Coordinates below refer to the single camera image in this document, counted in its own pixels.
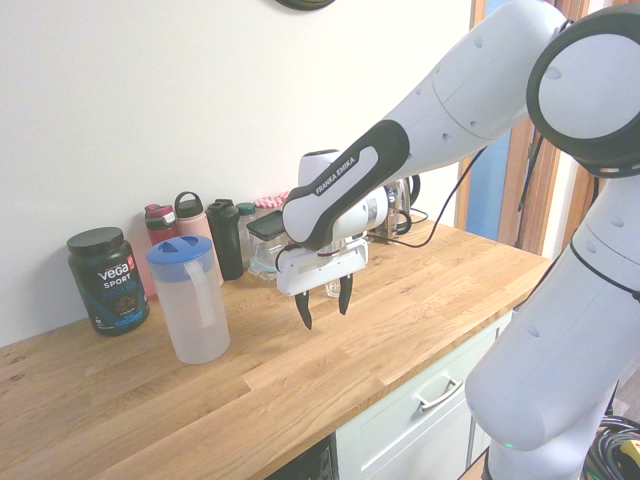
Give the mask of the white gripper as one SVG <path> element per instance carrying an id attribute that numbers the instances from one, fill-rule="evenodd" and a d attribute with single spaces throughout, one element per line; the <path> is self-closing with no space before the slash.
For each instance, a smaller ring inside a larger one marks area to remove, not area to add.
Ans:
<path id="1" fill-rule="evenodd" d="M 339 279 L 339 312 L 345 315 L 352 293 L 352 275 L 365 268 L 368 243 L 364 238 L 348 242 L 336 254 L 321 256 L 317 252 L 295 248 L 283 251 L 277 260 L 277 288 L 286 296 L 295 296 L 300 317 L 312 329 L 308 290 Z"/>

